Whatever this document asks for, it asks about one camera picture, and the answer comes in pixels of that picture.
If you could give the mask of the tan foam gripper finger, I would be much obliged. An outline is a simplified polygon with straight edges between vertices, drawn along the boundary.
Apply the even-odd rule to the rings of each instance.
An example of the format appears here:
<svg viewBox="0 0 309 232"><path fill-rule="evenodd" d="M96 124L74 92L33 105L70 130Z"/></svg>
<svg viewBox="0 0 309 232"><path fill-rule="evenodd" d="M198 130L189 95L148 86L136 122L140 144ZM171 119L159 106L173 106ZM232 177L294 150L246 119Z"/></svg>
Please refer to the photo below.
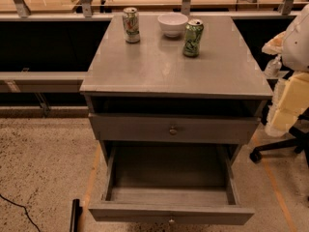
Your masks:
<svg viewBox="0 0 309 232"><path fill-rule="evenodd" d="M282 53L283 39L285 36L285 31L279 33L274 38L269 40L262 47L262 52L268 55L276 55Z"/></svg>

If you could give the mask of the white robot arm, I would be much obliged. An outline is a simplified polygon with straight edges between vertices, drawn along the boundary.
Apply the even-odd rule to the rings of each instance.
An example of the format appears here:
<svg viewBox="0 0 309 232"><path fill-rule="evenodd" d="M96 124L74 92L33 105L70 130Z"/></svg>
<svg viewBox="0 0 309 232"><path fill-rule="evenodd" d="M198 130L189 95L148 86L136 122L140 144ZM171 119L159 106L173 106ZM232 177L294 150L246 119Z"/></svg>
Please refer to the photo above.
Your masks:
<svg viewBox="0 0 309 232"><path fill-rule="evenodd" d="M309 71L309 5L290 23L287 29L264 44L262 52L280 54L283 65L299 72Z"/></svg>

